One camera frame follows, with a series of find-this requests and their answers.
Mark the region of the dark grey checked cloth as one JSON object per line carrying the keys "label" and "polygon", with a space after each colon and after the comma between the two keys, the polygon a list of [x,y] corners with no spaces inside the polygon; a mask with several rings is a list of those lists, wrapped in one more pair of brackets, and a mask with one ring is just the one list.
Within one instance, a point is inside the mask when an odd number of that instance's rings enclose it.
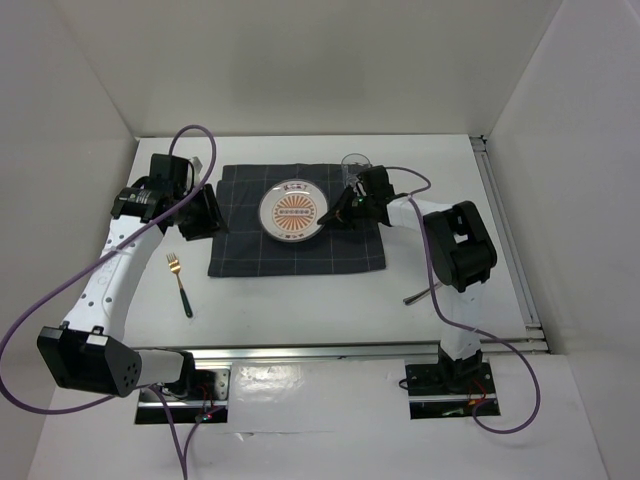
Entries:
{"label": "dark grey checked cloth", "polygon": [[276,184],[307,180],[329,202],[344,190],[336,164],[227,165],[216,185],[216,199],[228,226],[212,241],[208,275],[212,278],[342,275],[380,271],[386,256],[374,221],[359,221],[353,230],[322,229],[309,240],[286,243],[265,233],[259,204]]}

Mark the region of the clear plastic cup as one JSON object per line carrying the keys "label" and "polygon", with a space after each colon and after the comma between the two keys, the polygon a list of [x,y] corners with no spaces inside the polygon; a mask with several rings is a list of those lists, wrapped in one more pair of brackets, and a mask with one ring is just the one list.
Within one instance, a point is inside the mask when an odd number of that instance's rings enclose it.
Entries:
{"label": "clear plastic cup", "polygon": [[358,175],[372,167],[369,158],[361,153],[347,154],[341,160],[342,180],[346,188],[362,195],[362,187]]}

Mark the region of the silver knife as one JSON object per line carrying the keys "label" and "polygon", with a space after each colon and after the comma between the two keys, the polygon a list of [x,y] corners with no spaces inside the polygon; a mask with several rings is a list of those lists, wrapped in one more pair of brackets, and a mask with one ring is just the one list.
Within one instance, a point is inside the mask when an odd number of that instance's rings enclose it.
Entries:
{"label": "silver knife", "polygon": [[404,298],[403,299],[403,304],[405,306],[414,305],[417,302],[419,302],[419,301],[421,301],[421,300],[423,300],[425,298],[428,298],[433,293],[433,291],[437,291],[441,287],[442,287],[442,284],[440,282],[437,282],[437,283],[434,284],[433,287],[428,287],[428,288],[426,288],[425,290],[423,290],[421,292],[418,292],[418,293],[416,293],[414,295],[411,295],[409,297]]}

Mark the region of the gold fork green handle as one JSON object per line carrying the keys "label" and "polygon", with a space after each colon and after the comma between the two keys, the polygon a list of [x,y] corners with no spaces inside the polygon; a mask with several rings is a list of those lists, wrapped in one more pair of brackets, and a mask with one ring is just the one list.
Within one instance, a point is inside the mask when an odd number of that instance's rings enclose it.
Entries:
{"label": "gold fork green handle", "polygon": [[179,289],[179,295],[183,305],[184,313],[187,318],[193,318],[194,312],[191,307],[187,292],[184,288],[184,285],[181,279],[181,263],[179,261],[179,258],[174,253],[169,253],[167,255],[167,261],[168,261],[168,266],[171,273],[174,274],[176,277],[176,281]]}

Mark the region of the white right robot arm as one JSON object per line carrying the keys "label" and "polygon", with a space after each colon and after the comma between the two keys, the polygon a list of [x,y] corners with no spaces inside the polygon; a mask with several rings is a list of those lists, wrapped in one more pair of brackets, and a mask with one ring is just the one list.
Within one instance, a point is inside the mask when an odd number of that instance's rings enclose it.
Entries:
{"label": "white right robot arm", "polygon": [[417,200],[414,193],[397,193],[388,169],[374,166],[355,175],[355,184],[345,188],[318,223],[353,228],[360,219],[422,235],[428,294],[444,326],[435,371],[421,382],[427,388],[462,391],[482,366],[482,296],[497,264],[495,246],[476,205],[438,204]]}

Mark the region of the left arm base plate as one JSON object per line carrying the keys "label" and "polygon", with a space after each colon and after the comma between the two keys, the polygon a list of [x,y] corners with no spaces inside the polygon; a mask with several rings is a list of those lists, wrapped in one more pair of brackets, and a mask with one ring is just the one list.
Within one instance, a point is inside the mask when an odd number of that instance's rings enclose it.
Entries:
{"label": "left arm base plate", "polygon": [[167,425],[164,406],[177,425],[226,423],[230,380],[228,366],[194,365],[184,379],[158,384],[157,392],[143,388],[138,396],[134,423]]}

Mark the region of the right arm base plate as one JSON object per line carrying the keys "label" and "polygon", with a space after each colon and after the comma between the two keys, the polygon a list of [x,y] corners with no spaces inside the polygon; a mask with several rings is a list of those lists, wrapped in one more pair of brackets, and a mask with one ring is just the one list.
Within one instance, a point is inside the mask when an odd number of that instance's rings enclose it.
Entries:
{"label": "right arm base plate", "polygon": [[412,420],[499,416],[500,406],[488,362],[457,383],[446,383],[436,364],[408,364],[398,386],[408,395]]}

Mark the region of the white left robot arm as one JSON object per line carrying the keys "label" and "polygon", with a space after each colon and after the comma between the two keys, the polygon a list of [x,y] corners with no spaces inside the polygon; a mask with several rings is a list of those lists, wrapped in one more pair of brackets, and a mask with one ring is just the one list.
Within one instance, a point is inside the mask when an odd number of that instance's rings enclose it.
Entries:
{"label": "white left robot arm", "polygon": [[187,241],[225,230],[211,185],[196,187],[202,163],[167,154],[151,158],[150,171],[115,197],[102,254],[81,297],[57,327],[41,330],[37,347],[61,388],[126,397],[161,384],[176,399],[196,390],[192,354],[173,349],[135,350],[124,344],[129,307],[142,274],[166,231]]}

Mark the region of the plate with orange sunburst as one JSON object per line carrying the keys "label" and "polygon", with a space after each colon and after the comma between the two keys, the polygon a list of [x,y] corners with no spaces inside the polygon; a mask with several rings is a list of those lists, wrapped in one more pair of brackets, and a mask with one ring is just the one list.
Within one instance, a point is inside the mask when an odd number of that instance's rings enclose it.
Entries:
{"label": "plate with orange sunburst", "polygon": [[262,197],[258,218],[264,232],[284,243],[298,243],[316,236],[323,226],[319,219],[328,212],[326,194],[314,183],[285,180]]}

